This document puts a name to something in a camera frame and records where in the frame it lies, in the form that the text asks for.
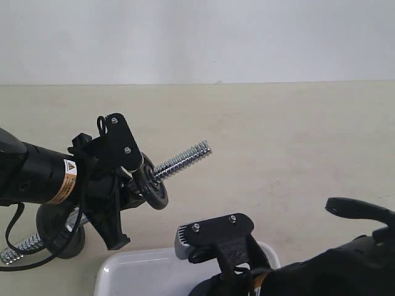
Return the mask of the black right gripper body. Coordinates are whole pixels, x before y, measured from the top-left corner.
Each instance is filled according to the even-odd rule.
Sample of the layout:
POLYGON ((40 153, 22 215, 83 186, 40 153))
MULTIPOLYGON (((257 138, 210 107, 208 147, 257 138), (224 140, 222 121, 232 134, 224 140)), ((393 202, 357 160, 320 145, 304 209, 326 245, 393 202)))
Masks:
POLYGON ((220 292, 225 295, 247 295, 254 291, 254 278, 272 271, 269 260, 252 236, 214 244, 221 270, 220 292))

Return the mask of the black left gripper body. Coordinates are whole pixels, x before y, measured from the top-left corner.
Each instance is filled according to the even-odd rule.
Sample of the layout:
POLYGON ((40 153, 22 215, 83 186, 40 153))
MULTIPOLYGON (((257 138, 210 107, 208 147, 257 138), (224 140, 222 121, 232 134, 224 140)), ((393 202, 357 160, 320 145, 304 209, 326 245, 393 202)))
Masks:
POLYGON ((120 214, 121 163, 111 151, 106 134, 97 138, 80 133, 68 151, 83 165, 83 213, 86 216, 117 216, 120 214))

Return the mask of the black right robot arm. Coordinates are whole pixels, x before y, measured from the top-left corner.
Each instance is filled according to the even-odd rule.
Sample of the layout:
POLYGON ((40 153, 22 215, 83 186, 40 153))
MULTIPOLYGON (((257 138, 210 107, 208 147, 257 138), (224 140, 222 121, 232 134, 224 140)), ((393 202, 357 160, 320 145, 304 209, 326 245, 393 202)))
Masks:
POLYGON ((332 215, 384 224, 370 235, 278 269, 239 274, 211 295, 394 295, 394 211, 361 200, 330 197, 332 215))

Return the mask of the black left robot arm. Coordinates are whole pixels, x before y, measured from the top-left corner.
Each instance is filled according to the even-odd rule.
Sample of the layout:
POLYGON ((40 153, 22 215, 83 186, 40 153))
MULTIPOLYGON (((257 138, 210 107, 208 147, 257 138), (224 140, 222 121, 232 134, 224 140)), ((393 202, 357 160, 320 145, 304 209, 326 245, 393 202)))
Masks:
POLYGON ((78 222, 91 223, 107 249, 128 244, 121 212, 148 202, 153 168, 129 131, 81 133, 67 154, 1 131, 1 205, 37 204, 38 235, 52 253, 84 245, 78 226, 66 227, 73 212, 78 222))

